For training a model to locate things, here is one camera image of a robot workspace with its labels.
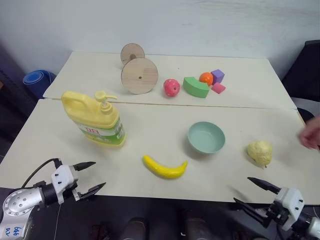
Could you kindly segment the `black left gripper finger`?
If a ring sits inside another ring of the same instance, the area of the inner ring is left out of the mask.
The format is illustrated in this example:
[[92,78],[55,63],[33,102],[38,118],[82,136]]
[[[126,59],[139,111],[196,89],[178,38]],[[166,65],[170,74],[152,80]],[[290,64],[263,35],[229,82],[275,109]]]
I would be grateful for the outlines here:
[[79,193],[79,199],[84,200],[87,199],[93,195],[95,195],[101,188],[105,186],[106,182],[100,183],[96,186],[93,186],[90,188],[86,193]]
[[80,163],[74,164],[73,168],[74,168],[75,171],[79,172],[79,171],[87,169],[87,168],[89,168],[89,167],[91,167],[91,166],[93,166],[95,164],[96,164],[96,162],[94,162],[94,161],[80,162]]

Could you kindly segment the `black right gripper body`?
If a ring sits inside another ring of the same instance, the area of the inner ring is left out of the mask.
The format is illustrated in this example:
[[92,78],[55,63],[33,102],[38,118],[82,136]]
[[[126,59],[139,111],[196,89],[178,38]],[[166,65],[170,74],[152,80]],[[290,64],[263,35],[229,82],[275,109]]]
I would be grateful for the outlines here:
[[266,211],[266,217],[263,219],[262,226],[267,228],[272,221],[283,226],[288,219],[288,210],[279,202],[274,201]]

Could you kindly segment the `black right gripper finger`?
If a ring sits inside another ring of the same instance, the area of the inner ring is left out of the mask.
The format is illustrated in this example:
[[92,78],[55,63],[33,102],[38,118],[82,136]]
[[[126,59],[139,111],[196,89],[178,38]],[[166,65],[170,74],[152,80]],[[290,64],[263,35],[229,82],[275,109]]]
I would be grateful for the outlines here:
[[272,184],[266,180],[258,179],[255,177],[247,177],[247,179],[265,191],[270,191],[276,195],[280,192],[279,187],[275,186],[274,184]]
[[262,226],[268,226],[270,224],[270,219],[267,216],[263,216],[260,213],[258,213],[256,211],[255,208],[251,207],[250,205],[248,205],[247,203],[237,199],[237,198],[233,198],[233,200],[240,205],[240,207],[242,208],[242,210],[249,215],[250,217],[252,217],[254,220],[256,220],[258,223],[260,223]]

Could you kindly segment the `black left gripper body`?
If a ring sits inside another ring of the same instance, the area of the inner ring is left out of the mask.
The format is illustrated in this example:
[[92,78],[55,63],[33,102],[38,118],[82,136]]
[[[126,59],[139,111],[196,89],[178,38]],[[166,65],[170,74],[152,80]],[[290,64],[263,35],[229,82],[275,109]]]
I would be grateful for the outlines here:
[[71,190],[71,192],[72,192],[73,197],[74,197],[74,199],[75,199],[76,202],[81,199],[82,194],[77,190],[77,187],[73,188],[73,189]]

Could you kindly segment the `person's bare hand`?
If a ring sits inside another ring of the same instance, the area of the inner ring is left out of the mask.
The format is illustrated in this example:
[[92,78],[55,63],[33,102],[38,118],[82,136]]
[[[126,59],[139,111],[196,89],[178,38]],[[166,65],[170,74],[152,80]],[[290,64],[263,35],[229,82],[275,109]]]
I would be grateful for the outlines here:
[[305,124],[298,139],[304,147],[320,150],[320,116],[313,117]]

